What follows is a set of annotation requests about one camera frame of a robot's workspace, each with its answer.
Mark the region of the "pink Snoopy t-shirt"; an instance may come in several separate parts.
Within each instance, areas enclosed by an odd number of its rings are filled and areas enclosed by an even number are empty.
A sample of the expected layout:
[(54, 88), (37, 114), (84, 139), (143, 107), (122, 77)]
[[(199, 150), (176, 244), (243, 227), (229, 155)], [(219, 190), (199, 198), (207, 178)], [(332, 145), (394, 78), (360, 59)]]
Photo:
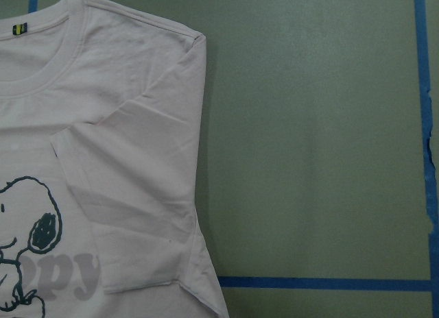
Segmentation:
[(109, 0), (1, 20), (1, 316), (227, 317), (195, 209), (206, 37)]

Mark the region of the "crossing blue tape strip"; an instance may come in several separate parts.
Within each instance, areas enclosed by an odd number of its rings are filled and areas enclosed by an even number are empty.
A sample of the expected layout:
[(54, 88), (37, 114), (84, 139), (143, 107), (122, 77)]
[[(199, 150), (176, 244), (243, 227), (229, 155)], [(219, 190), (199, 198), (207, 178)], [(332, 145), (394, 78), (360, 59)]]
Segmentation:
[(427, 35), (426, 0), (414, 0), (416, 46), (418, 58), (418, 87), (423, 142), (423, 169), (427, 216), (431, 222), (429, 232), (429, 265), (432, 316), (438, 316), (438, 190), (436, 167), (431, 152), (433, 110), (430, 96), (431, 82)]

